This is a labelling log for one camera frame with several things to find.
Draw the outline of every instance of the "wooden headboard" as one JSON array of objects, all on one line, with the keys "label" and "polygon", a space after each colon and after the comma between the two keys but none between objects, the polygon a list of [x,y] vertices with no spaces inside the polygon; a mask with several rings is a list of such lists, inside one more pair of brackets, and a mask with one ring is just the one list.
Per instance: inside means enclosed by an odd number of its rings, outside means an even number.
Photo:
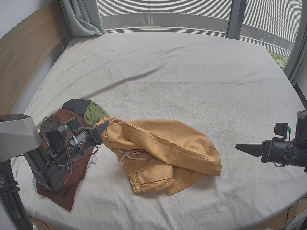
[{"label": "wooden headboard", "polygon": [[68,33],[60,2],[56,0],[0,39],[0,115],[10,114],[27,81]]}]

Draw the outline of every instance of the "tan pants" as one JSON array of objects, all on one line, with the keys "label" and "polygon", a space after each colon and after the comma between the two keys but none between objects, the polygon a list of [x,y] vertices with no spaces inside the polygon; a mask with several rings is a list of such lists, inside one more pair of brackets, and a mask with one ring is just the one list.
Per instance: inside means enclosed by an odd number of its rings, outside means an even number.
[{"label": "tan pants", "polygon": [[110,124],[101,138],[117,155],[135,193],[165,189],[171,195],[206,174],[220,175],[221,158],[208,137],[182,122],[106,117],[96,125],[105,121]]}]

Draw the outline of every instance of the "light green curtain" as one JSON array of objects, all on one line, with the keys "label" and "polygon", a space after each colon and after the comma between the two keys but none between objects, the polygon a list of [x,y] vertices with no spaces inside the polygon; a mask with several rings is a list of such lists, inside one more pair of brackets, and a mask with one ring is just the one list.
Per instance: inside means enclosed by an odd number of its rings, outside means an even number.
[{"label": "light green curtain", "polygon": [[296,40],[284,73],[294,86],[306,66],[307,59],[307,0],[302,0],[301,21],[298,27]]},{"label": "light green curtain", "polygon": [[60,0],[72,36],[103,35],[96,0]]}]

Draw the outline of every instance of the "brown garment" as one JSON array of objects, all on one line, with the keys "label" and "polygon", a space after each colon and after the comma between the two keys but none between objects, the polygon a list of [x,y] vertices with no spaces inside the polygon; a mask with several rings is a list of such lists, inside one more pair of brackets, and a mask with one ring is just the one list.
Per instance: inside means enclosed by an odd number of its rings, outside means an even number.
[{"label": "brown garment", "polygon": [[103,143],[124,167],[135,193],[179,192],[206,174],[219,176],[221,158],[208,137],[177,120],[109,121]]},{"label": "brown garment", "polygon": [[[83,127],[85,128],[89,127],[82,117],[66,109],[60,109],[58,110],[57,113],[52,114],[50,116],[51,119],[59,118],[62,121],[62,124],[65,124],[68,120],[70,120],[73,117],[78,117]],[[71,134],[67,132],[67,138],[69,137],[71,137]],[[48,148],[44,136],[42,138],[42,147],[44,150]],[[87,150],[85,156],[90,155],[92,151],[93,148]],[[87,159],[83,159],[82,161],[74,163],[72,165],[72,178],[66,185],[63,185],[60,191],[52,192],[47,187],[43,186],[39,182],[36,182],[37,193],[39,195],[43,195],[50,198],[53,202],[62,206],[64,209],[71,211],[72,204],[74,203],[75,200],[75,191],[77,190],[80,181],[82,181],[85,176],[86,167],[89,159],[90,157],[88,157]],[[70,169],[64,172],[64,182],[66,182],[69,179],[69,177],[70,177]]]}]

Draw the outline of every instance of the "bed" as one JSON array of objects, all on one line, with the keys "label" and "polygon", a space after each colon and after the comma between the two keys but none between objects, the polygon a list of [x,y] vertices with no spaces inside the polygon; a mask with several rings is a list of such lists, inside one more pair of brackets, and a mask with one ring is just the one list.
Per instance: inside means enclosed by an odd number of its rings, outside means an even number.
[{"label": "bed", "polygon": [[110,116],[176,119],[208,135],[222,160],[167,196],[134,194],[104,145],[80,182],[71,212],[36,193],[22,157],[11,161],[25,209],[62,229],[247,229],[307,193],[302,168],[276,168],[235,150],[261,143],[276,122],[293,128],[304,107],[280,67],[257,44],[189,33],[113,33],[73,39],[25,114],[39,127],[69,99],[85,98]]}]

